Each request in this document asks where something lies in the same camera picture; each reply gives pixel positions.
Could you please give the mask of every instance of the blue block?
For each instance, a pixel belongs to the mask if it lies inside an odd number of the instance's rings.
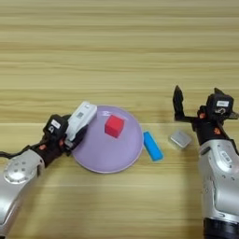
[[[157,146],[157,143],[151,136],[150,132],[144,132],[144,144],[148,154],[153,161],[158,161],[163,159],[163,153]]]

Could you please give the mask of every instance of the wood grain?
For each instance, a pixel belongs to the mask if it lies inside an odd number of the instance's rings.
[[[110,176],[61,157],[8,238],[203,238],[198,145],[173,122],[172,94],[179,84],[195,115],[219,87],[238,111],[238,16],[237,0],[0,1],[1,149],[37,142],[50,114],[89,100],[129,110],[165,154]],[[239,142],[237,127],[226,124]],[[194,139],[184,152],[168,142],[178,128]]]

